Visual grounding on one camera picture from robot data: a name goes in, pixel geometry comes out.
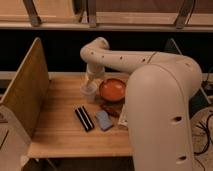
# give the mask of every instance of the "cup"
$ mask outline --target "cup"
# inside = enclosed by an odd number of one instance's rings
[[[96,83],[91,82],[89,84],[83,84],[81,85],[80,89],[81,93],[84,95],[84,98],[87,100],[87,102],[91,103],[95,101],[95,96],[98,89]]]

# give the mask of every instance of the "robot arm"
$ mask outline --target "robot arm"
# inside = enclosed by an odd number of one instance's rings
[[[97,38],[81,49],[90,78],[104,66],[127,72],[125,106],[135,170],[193,170],[188,101],[202,82],[191,58],[162,52],[110,51]]]

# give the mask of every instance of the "bowl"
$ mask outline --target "bowl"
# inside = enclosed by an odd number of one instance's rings
[[[118,102],[125,97],[126,84],[117,79],[109,78],[99,85],[100,96],[109,102]]]

